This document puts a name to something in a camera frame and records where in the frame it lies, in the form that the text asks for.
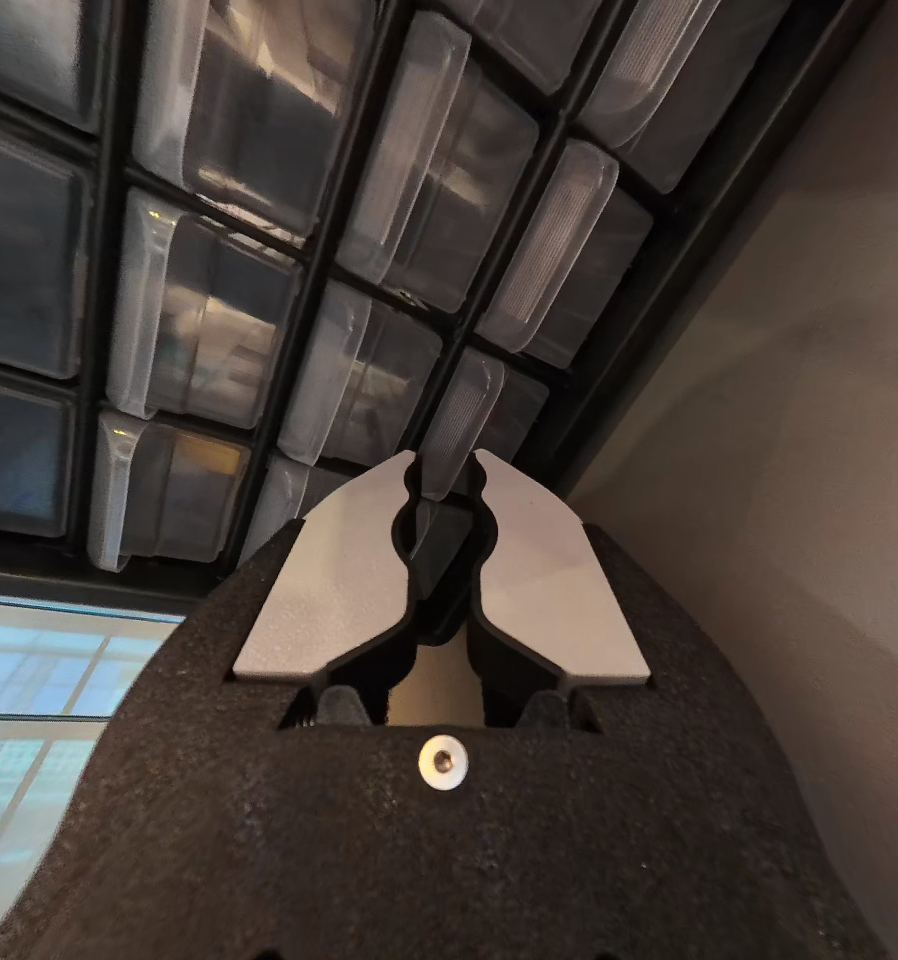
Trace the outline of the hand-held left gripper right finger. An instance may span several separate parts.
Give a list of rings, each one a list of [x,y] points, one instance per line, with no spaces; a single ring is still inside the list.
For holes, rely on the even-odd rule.
[[[479,676],[498,689],[644,685],[650,667],[580,518],[489,450],[468,469],[485,535],[469,634]]]

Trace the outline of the glass partition wall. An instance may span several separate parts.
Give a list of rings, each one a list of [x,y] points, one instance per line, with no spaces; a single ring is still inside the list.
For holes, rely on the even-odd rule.
[[[0,918],[131,686],[183,615],[0,597]]]

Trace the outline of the clear plastic drawer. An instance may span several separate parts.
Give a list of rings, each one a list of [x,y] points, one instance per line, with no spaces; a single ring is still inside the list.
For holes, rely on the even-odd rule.
[[[419,596],[431,596],[472,528],[472,511],[443,500],[467,492],[467,458],[484,449],[513,461],[549,396],[506,362],[466,348],[420,451],[421,498],[410,558]]]

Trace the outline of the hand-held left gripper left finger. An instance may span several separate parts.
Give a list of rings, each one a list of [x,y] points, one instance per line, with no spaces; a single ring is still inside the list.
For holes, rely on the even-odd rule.
[[[392,687],[415,662],[418,604],[408,541],[420,464],[401,451],[305,516],[233,664],[241,681]]]

